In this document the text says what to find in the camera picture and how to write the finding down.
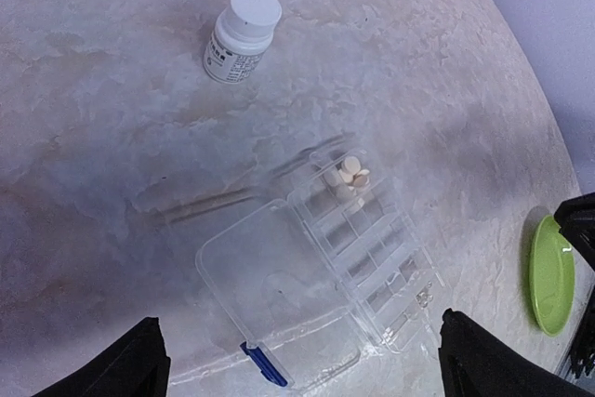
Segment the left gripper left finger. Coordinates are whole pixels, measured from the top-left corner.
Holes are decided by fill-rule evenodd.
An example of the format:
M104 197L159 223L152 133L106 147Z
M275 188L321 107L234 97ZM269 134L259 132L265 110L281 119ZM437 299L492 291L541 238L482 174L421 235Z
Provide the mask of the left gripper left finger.
M156 317L146 317L88 364L39 396L165 396L170 358Z

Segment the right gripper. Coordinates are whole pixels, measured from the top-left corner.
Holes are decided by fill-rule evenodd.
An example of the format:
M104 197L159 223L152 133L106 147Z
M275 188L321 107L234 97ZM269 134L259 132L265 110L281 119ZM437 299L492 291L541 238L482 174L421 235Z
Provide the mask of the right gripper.
M560 226L559 233L594 270L594 195L562 202L553 217ZM569 356L575 378L589 376L594 371L594 292L589 297Z

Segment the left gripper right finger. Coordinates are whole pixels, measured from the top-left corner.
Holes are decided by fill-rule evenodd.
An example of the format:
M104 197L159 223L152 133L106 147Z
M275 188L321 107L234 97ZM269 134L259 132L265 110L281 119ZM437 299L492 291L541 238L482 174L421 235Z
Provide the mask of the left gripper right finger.
M439 361L446 396L584 396L586 391L531 363L475 323L447 309Z

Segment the clear plastic pill organizer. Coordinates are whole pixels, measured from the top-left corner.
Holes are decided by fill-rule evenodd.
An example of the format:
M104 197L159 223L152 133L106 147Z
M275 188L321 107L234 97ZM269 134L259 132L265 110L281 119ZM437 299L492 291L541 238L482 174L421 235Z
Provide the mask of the clear plastic pill organizer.
M371 171L364 207L354 214L323 180L347 155ZM443 281L368 149L310 153L280 197L208 240L195 265L269 394L305 394L365 351L432 355L438 345L434 309Z

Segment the small white pill bottle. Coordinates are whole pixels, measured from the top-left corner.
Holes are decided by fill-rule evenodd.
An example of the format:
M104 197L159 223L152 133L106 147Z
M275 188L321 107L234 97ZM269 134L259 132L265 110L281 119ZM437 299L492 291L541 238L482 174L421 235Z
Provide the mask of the small white pill bottle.
M229 0L205 48L206 73L231 85L250 77L270 47L282 14L278 0Z

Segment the white bottle cap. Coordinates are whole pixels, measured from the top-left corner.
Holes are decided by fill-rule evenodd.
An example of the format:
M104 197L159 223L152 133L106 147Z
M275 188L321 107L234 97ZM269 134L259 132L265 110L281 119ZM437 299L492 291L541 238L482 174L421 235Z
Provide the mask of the white bottle cap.
M230 0L216 29L232 39L261 42L273 37L282 14L278 0Z

